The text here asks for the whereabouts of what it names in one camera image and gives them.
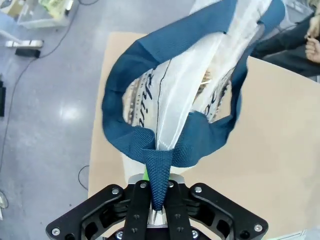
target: person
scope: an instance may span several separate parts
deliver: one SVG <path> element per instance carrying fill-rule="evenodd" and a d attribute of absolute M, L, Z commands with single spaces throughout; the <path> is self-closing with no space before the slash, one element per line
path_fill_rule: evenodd
<path fill-rule="evenodd" d="M 291 30 L 284 30 L 257 44 L 251 56 L 305 77 L 320 75 L 317 53 L 320 40 L 320 0 L 308 0 L 316 8 Z"/>
<path fill-rule="evenodd" d="M 320 42 L 317 39 L 308 37 L 305 46 L 305 55 L 310 61 L 320 64 Z"/>

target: table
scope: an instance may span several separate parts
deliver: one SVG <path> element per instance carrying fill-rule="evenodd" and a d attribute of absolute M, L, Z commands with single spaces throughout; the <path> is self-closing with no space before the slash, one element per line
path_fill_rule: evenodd
<path fill-rule="evenodd" d="M 109 184 L 127 185 L 122 155 L 102 130 L 101 103 L 113 64 L 142 36 L 109 35 L 92 132 L 89 197 Z M 186 185 L 206 183 L 264 218 L 266 238 L 312 228 L 320 224 L 320 84 L 251 57 L 248 69 L 241 114 L 227 144 L 183 172 Z M 229 97 L 221 115 L 229 110 Z M 113 226 L 106 236 L 120 227 Z"/>

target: blue fabric bag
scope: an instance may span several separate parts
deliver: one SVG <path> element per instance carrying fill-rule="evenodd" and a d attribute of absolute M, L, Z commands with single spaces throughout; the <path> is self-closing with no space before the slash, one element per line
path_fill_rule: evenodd
<path fill-rule="evenodd" d="M 156 211 L 162 209 L 171 166 L 192 167 L 202 157 L 226 144 L 240 114 L 240 92 L 248 72 L 247 58 L 256 42 L 245 50 L 233 72 L 230 115 L 209 123 L 204 114 L 190 113 L 172 150 L 156 150 L 152 130 L 125 122 L 122 97 L 127 87 L 146 71 L 178 56 L 208 34 L 228 32 L 236 4 L 237 0 L 221 0 L 136 40 L 116 61 L 107 79 L 102 102 L 104 134 L 119 151 L 146 165 Z M 284 15 L 282 1 L 272 0 L 258 22 L 264 27 L 262 37 L 270 33 Z"/>

